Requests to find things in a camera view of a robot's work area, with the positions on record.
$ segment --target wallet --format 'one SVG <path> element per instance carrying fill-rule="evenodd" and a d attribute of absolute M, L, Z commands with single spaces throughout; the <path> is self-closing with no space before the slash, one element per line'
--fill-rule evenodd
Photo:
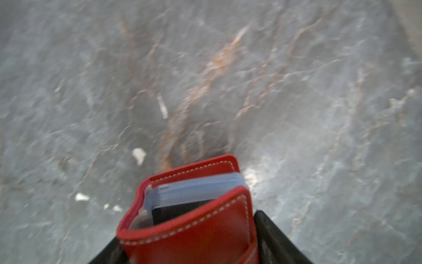
<path fill-rule="evenodd" d="M 312 264 L 264 212 L 253 216 L 233 155 L 142 182 L 99 263 Z"/>

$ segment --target red leather card holder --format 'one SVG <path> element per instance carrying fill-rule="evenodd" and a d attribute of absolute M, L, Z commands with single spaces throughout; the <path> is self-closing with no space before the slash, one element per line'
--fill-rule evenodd
<path fill-rule="evenodd" d="M 240 172 L 238 162 L 232 155 L 223 155 L 158 174 L 141 183 L 116 234 L 129 261 L 132 264 L 258 264 L 251 195 L 242 186 L 165 223 L 128 229 L 143 205 L 146 189 L 229 172 Z"/>

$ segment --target red leather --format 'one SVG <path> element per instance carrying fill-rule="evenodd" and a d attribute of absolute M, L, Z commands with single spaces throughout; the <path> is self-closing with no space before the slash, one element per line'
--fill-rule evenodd
<path fill-rule="evenodd" d="M 128 226 L 142 207 L 145 189 L 159 184 L 240 172 L 232 155 L 180 167 L 145 180 L 117 228 L 133 264 L 258 264 L 256 228 L 248 189 L 237 187 L 171 221 L 140 230 Z"/>

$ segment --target beige surface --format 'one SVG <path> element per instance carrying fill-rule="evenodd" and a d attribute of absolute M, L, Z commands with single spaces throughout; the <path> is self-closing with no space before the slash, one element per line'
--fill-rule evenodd
<path fill-rule="evenodd" d="M 390 0 L 412 48 L 422 60 L 422 0 Z"/>

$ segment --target marble floor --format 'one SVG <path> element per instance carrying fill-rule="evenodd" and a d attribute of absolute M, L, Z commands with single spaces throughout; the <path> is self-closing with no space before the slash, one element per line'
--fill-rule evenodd
<path fill-rule="evenodd" d="M 422 64 L 388 1 L 0 12 L 3 263 L 87 263 L 142 180 L 224 153 L 315 264 L 420 262 Z"/>

